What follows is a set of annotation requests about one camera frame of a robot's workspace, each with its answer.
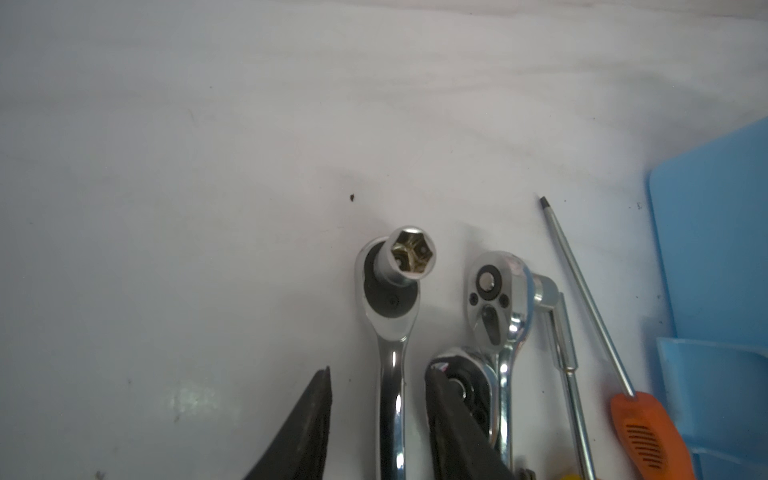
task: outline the white table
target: white table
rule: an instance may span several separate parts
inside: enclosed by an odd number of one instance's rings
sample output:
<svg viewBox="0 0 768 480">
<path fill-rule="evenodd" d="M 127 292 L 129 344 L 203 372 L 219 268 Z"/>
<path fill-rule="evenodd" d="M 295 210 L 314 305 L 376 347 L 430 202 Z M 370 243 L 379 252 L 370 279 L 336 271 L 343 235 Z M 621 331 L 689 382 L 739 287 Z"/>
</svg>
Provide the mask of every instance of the white table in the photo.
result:
<svg viewBox="0 0 768 480">
<path fill-rule="evenodd" d="M 432 477 L 424 368 L 472 341 L 463 279 L 487 249 L 565 291 L 598 475 L 636 478 L 538 196 L 663 398 L 646 178 L 768 112 L 766 2 L 513 3 L 4 2 L 0 478 L 239 480 L 326 365 L 325 478 L 374 478 L 353 262 L 406 223 L 438 251 L 409 478 Z M 515 367 L 515 451 L 556 479 L 575 458 L 543 327 Z"/>
</svg>

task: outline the white surface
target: white surface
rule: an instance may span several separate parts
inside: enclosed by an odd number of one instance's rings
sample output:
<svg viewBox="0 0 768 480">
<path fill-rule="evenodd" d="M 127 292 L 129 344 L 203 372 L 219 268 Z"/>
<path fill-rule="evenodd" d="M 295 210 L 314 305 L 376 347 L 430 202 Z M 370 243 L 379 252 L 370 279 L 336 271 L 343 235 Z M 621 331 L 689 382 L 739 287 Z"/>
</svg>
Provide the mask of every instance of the white surface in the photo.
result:
<svg viewBox="0 0 768 480">
<path fill-rule="evenodd" d="M 768 113 L 768 15 L 624 3 L 3 2 L 0 478 L 239 480 L 325 365 L 325 478 L 374 478 L 353 262 L 405 223 L 438 249 L 409 478 L 432 477 L 423 369 L 471 342 L 462 279 L 484 249 L 566 292 L 597 472 L 636 478 L 538 195 L 635 386 L 661 394 L 645 178 Z M 550 479 L 575 460 L 542 326 L 515 367 L 515 449 Z"/>
</svg>

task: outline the orange screwdriver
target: orange screwdriver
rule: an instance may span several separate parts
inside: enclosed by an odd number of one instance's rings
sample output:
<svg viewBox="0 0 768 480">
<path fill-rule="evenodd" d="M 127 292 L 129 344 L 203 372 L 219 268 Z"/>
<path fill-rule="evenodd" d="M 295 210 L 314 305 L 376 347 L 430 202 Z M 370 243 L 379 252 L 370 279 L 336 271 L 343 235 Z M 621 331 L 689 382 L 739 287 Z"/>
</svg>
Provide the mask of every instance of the orange screwdriver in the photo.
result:
<svg viewBox="0 0 768 480">
<path fill-rule="evenodd" d="M 624 450 L 632 458 L 644 480 L 696 480 L 688 448 L 667 411 L 650 393 L 636 392 L 632 386 L 558 218 L 546 197 L 542 197 L 540 201 L 547 223 L 571 268 L 581 296 L 587 304 L 589 316 L 600 333 L 600 340 L 621 381 L 624 392 L 611 399 L 611 418 Z"/>
</svg>

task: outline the orange screwdriver handle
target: orange screwdriver handle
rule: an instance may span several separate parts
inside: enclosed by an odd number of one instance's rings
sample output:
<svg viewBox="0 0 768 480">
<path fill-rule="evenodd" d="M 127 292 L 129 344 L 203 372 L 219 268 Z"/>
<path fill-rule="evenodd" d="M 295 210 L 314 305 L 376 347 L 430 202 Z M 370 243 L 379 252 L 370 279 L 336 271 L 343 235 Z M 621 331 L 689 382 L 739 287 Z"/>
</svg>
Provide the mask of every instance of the orange screwdriver handle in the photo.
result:
<svg viewBox="0 0 768 480">
<path fill-rule="evenodd" d="M 611 400 L 616 433 L 644 480 L 696 480 L 688 448 L 667 410 L 654 396 L 637 392 Z"/>
</svg>

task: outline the marble tabletop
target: marble tabletop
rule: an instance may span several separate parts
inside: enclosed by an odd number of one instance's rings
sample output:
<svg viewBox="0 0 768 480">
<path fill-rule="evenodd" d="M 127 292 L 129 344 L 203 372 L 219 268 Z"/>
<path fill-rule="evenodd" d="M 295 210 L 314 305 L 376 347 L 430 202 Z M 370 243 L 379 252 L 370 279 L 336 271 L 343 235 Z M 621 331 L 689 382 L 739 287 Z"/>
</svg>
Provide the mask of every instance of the marble tabletop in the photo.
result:
<svg viewBox="0 0 768 480">
<path fill-rule="evenodd" d="M 325 478 L 375 478 L 353 263 L 408 223 L 437 248 L 409 478 L 432 477 L 424 368 L 472 341 L 484 250 L 565 292 L 598 476 L 638 478 L 538 196 L 663 398 L 647 175 L 768 113 L 766 21 L 764 0 L 3 2 L 0 478 L 239 480 L 326 365 Z M 514 445 L 555 480 L 575 457 L 543 327 L 515 366 Z"/>
</svg>

